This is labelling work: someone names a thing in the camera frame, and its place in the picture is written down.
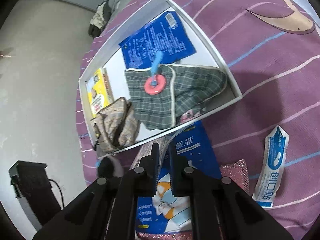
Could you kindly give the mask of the purple striped bed sheet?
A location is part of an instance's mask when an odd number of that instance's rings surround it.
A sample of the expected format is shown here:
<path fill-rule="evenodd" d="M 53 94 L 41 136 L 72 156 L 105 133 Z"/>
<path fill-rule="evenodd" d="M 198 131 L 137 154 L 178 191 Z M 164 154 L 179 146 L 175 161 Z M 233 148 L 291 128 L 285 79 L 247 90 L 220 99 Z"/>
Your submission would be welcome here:
<path fill-rule="evenodd" d="M 149 0 L 132 0 L 84 55 L 84 71 L 109 36 Z M 319 239 L 319 18 L 308 0 L 173 0 L 224 58 L 243 97 L 203 120 L 221 164 L 244 159 L 254 189 L 265 137 L 289 135 L 270 214 L 294 239 Z"/>

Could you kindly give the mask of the pink glitter sponge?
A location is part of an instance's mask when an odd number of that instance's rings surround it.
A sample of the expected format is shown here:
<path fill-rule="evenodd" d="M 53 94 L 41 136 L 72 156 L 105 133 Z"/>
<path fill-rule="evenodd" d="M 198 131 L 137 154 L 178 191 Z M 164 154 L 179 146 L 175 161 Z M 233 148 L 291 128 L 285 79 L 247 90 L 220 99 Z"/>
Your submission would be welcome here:
<path fill-rule="evenodd" d="M 247 163 L 244 159 L 233 164 L 225 164 L 220 166 L 223 177 L 229 177 L 237 183 L 247 194 L 249 194 L 249 175 Z"/>

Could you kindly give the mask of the yellow booklet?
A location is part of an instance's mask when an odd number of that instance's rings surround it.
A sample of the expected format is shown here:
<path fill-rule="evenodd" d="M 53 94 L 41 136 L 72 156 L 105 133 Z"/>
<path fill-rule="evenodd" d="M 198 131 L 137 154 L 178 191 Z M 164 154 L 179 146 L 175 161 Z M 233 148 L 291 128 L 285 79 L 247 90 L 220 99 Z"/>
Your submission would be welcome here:
<path fill-rule="evenodd" d="M 86 85 L 92 116 L 114 102 L 105 68 L 97 69 Z"/>

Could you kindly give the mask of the blue eye mask packet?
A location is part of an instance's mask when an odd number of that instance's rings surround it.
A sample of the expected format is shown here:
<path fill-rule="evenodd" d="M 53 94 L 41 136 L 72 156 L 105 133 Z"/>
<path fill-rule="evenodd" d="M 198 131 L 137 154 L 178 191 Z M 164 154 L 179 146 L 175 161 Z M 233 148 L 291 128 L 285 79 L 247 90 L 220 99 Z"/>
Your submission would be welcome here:
<path fill-rule="evenodd" d="M 160 63 L 174 63 L 196 53 L 175 11 L 166 11 L 120 42 L 126 68 L 150 68 L 158 51 Z"/>

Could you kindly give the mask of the beige plaid pouch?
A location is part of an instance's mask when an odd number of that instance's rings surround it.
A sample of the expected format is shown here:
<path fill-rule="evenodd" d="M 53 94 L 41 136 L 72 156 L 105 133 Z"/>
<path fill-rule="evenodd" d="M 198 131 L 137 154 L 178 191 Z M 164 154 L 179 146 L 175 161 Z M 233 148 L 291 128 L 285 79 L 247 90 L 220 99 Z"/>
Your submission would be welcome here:
<path fill-rule="evenodd" d="M 100 110 L 90 124 L 96 137 L 94 146 L 105 153 L 133 145 L 140 126 L 132 102 L 124 97 Z"/>

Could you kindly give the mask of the pink donut charm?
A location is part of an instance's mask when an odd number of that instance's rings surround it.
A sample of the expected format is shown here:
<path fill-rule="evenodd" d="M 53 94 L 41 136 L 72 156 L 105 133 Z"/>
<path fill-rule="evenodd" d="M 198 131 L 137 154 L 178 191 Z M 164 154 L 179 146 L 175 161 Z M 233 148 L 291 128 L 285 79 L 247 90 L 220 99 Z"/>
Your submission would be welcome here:
<path fill-rule="evenodd" d="M 148 95 L 160 94 L 167 84 L 166 78 L 158 73 L 159 64 L 163 59 L 163 52 L 156 51 L 154 61 L 150 68 L 150 77 L 146 80 L 144 84 L 144 90 Z"/>

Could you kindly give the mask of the dark clothes pile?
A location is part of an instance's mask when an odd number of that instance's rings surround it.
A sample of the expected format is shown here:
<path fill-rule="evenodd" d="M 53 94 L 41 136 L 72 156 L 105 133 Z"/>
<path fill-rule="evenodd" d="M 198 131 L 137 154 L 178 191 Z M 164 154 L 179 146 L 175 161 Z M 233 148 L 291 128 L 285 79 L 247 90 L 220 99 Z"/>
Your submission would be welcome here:
<path fill-rule="evenodd" d="M 108 1 L 101 3 L 96 10 L 95 15 L 89 23 L 88 34 L 92 38 L 97 38 L 101 35 L 112 15 L 112 9 L 108 5 Z"/>

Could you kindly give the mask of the white blue band-aid packet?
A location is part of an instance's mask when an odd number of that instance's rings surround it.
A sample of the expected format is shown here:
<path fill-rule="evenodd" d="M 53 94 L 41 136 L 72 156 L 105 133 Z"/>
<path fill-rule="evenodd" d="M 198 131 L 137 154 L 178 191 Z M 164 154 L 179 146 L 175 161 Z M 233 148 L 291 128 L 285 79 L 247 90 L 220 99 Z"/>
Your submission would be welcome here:
<path fill-rule="evenodd" d="M 278 125 L 265 138 L 263 166 L 252 198 L 263 208 L 272 208 L 284 172 L 289 135 Z"/>

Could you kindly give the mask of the white cardboard box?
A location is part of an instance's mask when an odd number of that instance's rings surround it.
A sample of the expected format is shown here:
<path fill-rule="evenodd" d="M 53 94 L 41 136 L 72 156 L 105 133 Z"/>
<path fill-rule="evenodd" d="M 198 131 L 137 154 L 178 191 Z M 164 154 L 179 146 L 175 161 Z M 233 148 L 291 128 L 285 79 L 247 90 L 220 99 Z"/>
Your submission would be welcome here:
<path fill-rule="evenodd" d="M 79 132 L 117 154 L 239 101 L 223 57 L 173 0 L 149 0 L 105 41 L 79 79 Z"/>

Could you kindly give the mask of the green plaid pouch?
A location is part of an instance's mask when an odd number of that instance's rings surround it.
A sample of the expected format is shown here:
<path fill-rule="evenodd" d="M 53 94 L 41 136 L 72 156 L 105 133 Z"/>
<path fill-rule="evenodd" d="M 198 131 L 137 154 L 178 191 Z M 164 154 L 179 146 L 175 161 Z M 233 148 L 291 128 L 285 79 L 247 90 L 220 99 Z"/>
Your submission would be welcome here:
<path fill-rule="evenodd" d="M 175 127 L 183 114 L 189 110 L 201 112 L 228 85 L 227 74 L 218 67 L 160 64 L 158 73 L 166 78 L 165 89 L 148 95 L 144 84 L 150 77 L 150 68 L 125 70 L 135 117 L 148 130 Z"/>

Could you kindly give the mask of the blue steam eye mask pack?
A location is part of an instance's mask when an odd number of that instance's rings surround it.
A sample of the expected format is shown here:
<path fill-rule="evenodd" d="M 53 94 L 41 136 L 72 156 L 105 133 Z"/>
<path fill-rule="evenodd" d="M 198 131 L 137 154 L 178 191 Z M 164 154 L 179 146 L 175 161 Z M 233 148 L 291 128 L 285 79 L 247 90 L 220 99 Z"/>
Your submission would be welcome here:
<path fill-rule="evenodd" d="M 138 239 L 191 239 L 191 207 L 185 167 L 221 178 L 210 140 L 197 121 L 174 135 L 156 139 L 160 169 L 156 194 L 139 197 L 136 213 Z"/>

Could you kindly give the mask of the black white plush toy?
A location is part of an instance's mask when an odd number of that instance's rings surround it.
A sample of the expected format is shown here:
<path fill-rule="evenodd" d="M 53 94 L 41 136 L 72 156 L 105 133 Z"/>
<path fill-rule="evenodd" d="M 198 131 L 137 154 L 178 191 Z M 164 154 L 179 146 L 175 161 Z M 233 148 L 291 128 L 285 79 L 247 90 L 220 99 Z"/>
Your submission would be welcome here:
<path fill-rule="evenodd" d="M 118 159 L 113 156 L 105 156 L 99 160 L 97 175 L 98 178 L 121 178 L 124 175 L 124 169 Z"/>

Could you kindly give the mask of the black stand on floor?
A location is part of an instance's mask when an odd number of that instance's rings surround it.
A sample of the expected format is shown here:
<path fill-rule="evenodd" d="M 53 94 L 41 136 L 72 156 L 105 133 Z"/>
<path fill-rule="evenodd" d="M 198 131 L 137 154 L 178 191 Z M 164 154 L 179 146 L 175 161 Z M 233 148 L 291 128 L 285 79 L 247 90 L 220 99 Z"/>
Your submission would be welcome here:
<path fill-rule="evenodd" d="M 8 170 L 10 185 L 36 231 L 62 210 L 52 192 L 46 167 L 45 163 L 18 160 Z"/>

